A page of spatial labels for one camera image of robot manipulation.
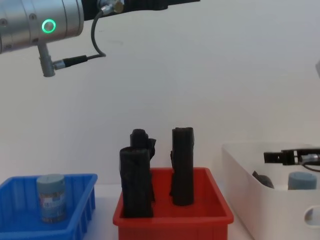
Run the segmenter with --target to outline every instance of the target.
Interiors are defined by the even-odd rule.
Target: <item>red plastic bin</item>
[[[210,170],[195,167],[194,204],[175,206],[169,196],[172,168],[152,168],[152,218],[124,218],[120,195],[113,215],[119,240],[227,240],[234,216]]]

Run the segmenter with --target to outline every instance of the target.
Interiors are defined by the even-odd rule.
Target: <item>white wall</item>
[[[104,59],[42,77],[38,52],[0,55],[0,180],[97,173],[118,183],[134,128],[170,166],[171,129],[195,131],[196,166],[221,177],[221,145],[320,143],[320,1],[202,0],[102,19]],[[49,45],[54,60],[93,54],[90,25]]]

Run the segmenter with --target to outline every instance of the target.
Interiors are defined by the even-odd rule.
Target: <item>table surface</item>
[[[121,193],[121,185],[96,185],[92,220],[84,240],[118,240],[118,228],[113,225],[113,215]],[[253,240],[238,217],[228,227],[228,240]]]

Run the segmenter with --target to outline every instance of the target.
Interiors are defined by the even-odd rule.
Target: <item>blue plastic bin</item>
[[[44,223],[38,176],[12,177],[0,185],[0,240],[82,240],[95,204],[96,174],[65,175],[67,218]]]

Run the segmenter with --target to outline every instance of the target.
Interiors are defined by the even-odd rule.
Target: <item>white container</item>
[[[306,222],[308,210],[320,205],[320,173],[300,165],[284,166],[264,161],[264,152],[310,148],[292,143],[230,143],[222,147],[224,188],[228,202],[255,240],[320,240],[320,226]],[[262,185],[253,176],[268,176],[274,189]],[[316,190],[288,190],[291,172],[317,176]]]

